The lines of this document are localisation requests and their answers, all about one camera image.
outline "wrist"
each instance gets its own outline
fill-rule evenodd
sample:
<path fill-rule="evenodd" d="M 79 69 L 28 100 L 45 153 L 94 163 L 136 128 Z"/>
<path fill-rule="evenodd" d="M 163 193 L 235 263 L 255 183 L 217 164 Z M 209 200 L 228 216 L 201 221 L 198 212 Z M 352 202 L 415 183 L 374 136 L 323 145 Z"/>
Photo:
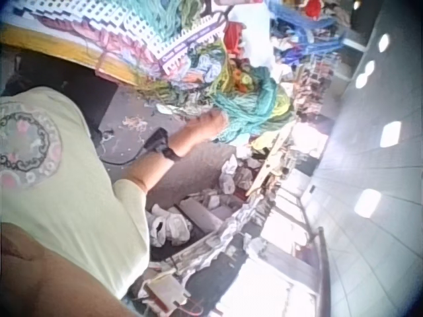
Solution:
<path fill-rule="evenodd" d="M 169 138 L 169 147 L 179 157 L 185 157 L 198 144 L 195 133 L 184 127 Z"/>

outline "black wristband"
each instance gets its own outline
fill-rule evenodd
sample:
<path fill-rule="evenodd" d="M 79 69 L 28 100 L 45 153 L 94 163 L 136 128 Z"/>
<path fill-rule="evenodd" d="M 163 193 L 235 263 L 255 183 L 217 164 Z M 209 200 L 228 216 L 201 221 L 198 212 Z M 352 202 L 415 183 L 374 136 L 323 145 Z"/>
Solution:
<path fill-rule="evenodd" d="M 168 158 L 174 162 L 178 162 L 182 158 L 176 155 L 176 153 L 170 147 L 164 148 L 161 152 L 166 159 Z"/>

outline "red fabric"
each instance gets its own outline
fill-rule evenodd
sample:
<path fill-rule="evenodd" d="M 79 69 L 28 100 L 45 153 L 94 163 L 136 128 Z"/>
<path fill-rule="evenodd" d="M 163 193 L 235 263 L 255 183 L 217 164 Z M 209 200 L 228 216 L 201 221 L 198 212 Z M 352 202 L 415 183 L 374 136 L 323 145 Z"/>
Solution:
<path fill-rule="evenodd" d="M 319 18 L 321 10 L 322 5 L 320 0 L 309 0 L 308 4 L 304 8 L 305 14 L 311 18 Z"/>

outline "gray floor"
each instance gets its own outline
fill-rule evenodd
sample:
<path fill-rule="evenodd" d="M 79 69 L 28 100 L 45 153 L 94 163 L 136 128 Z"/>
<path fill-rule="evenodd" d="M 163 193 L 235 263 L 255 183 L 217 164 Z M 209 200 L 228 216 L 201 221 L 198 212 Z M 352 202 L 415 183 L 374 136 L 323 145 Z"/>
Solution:
<path fill-rule="evenodd" d="M 130 129 L 122 122 L 125 117 L 139 117 L 147 122 L 144 132 Z M 122 162 L 131 159 L 143 142 L 158 128 L 165 128 L 169 134 L 182 127 L 184 122 L 176 117 L 159 113 L 154 108 L 143 105 L 143 100 L 132 88 L 120 87 L 100 125 L 100 130 L 114 130 L 114 138 L 103 143 L 99 155 L 102 158 Z M 184 196 L 217 184 L 220 168 L 235 152 L 226 144 L 204 143 L 198 145 L 186 158 L 178 162 L 147 196 L 147 206 L 158 203 L 170 207 Z M 125 168 L 107 166 L 113 181 L 119 179 Z"/>

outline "pale yellow t-shirt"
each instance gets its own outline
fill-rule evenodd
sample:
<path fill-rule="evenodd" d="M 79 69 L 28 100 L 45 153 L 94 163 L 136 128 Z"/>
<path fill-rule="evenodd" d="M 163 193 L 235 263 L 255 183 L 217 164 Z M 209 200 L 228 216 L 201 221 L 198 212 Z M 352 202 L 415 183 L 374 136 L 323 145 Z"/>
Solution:
<path fill-rule="evenodd" d="M 76 105 L 45 87 L 0 98 L 1 221 L 96 277 L 119 299 L 149 262 L 145 194 L 111 184 Z"/>

